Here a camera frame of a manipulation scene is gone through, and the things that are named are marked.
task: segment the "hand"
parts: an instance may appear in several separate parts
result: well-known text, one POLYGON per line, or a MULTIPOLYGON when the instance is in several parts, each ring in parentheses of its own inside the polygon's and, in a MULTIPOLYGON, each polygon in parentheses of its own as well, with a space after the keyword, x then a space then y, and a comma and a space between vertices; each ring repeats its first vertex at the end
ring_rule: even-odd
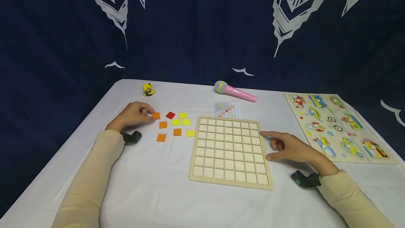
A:
POLYGON ((133 126, 141 122, 154 122, 155 119, 152 116, 147 116, 148 111, 155 113, 155 110, 147 103, 129 103, 105 129, 121 132, 127 126, 133 126))

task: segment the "dark blue curtain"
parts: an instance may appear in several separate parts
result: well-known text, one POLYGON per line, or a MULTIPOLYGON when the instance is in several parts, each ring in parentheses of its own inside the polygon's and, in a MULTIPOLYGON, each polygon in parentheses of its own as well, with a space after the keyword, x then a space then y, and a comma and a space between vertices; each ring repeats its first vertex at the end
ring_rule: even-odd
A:
POLYGON ((274 5, 288 0, 0 1, 0 216, 121 78, 338 93, 405 156, 404 127, 380 104, 405 110, 402 0, 343 16, 346 0, 323 0, 293 31, 316 0, 284 24, 274 5), (278 49, 277 32, 293 33, 278 49))

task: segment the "pink microphone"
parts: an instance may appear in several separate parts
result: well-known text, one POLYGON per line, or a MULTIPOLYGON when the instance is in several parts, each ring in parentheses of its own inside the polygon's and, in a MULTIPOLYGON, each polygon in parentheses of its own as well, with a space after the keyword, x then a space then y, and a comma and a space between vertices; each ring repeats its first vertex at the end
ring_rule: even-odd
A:
POLYGON ((233 88, 232 86, 228 85, 225 81, 217 81, 214 85, 214 89, 219 92, 220 94, 230 94, 235 97, 245 99, 251 102, 256 101, 256 97, 250 94, 246 94, 241 90, 233 88))

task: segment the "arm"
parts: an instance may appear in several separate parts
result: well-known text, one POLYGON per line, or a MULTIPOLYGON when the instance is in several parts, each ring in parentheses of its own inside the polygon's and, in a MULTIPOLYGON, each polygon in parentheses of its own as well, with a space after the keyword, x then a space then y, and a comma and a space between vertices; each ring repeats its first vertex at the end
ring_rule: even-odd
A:
POLYGON ((261 132, 272 137, 276 153, 267 160, 290 159, 312 165, 320 176, 318 187, 331 207, 336 209, 350 228, 395 228, 387 217, 367 198, 357 183, 345 171, 339 170, 327 157, 299 140, 295 135, 279 132, 261 132))
POLYGON ((155 110, 146 103, 129 103, 100 132, 94 146, 78 170, 56 213, 53 228, 98 228, 101 202, 107 188, 111 167, 119 158, 124 140, 120 132, 126 126, 153 122, 147 110, 155 110))

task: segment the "yellow figurine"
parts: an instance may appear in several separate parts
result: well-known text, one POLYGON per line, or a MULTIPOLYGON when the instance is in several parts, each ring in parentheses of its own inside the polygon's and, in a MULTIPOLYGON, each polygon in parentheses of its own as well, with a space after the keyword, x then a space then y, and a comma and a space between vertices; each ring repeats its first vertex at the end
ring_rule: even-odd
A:
POLYGON ((151 96, 152 94, 155 93, 155 92, 152 90, 152 86, 151 86, 150 83, 143 84, 142 89, 143 89, 143 95, 144 95, 144 96, 148 96, 148 97, 149 97, 149 96, 151 96))

